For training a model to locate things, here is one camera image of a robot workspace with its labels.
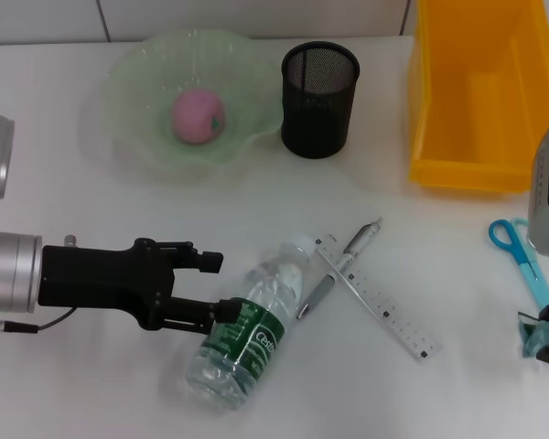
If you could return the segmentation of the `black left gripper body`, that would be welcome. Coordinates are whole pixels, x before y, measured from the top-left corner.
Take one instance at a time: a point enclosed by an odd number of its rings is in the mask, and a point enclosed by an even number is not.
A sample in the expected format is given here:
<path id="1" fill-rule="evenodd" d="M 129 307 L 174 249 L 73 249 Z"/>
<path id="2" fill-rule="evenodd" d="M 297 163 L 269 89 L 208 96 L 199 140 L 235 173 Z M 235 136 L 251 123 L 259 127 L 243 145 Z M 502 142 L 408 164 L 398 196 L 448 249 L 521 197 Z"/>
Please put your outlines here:
<path id="1" fill-rule="evenodd" d="M 124 251 L 46 246 L 42 250 L 38 304 L 113 309 L 149 331 L 164 327 L 173 267 L 155 243 L 138 239 Z"/>

